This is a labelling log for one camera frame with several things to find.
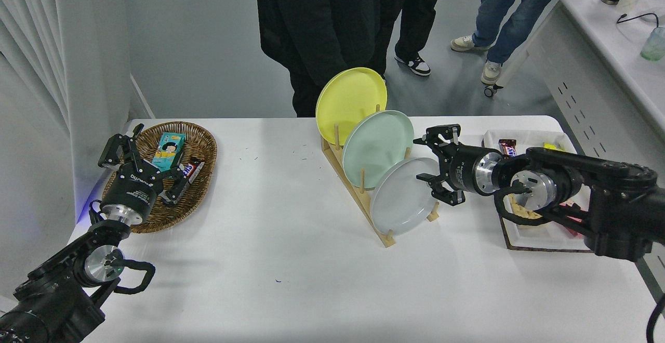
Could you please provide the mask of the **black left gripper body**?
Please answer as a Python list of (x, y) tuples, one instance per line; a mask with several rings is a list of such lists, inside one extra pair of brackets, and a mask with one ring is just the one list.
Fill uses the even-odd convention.
[(134, 168), (120, 168), (109, 190), (103, 198), (103, 213), (109, 217), (112, 209), (130, 209), (138, 217), (148, 217), (157, 194), (156, 168), (140, 168), (141, 173)]

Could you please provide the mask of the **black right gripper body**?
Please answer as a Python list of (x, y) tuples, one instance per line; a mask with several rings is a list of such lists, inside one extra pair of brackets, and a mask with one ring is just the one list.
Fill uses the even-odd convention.
[(443, 147), (444, 159), (448, 160), (448, 171), (442, 172), (449, 176), (452, 187), (458, 190), (480, 194), (481, 187), (477, 184), (476, 168), (486, 156), (487, 149), (451, 142)]

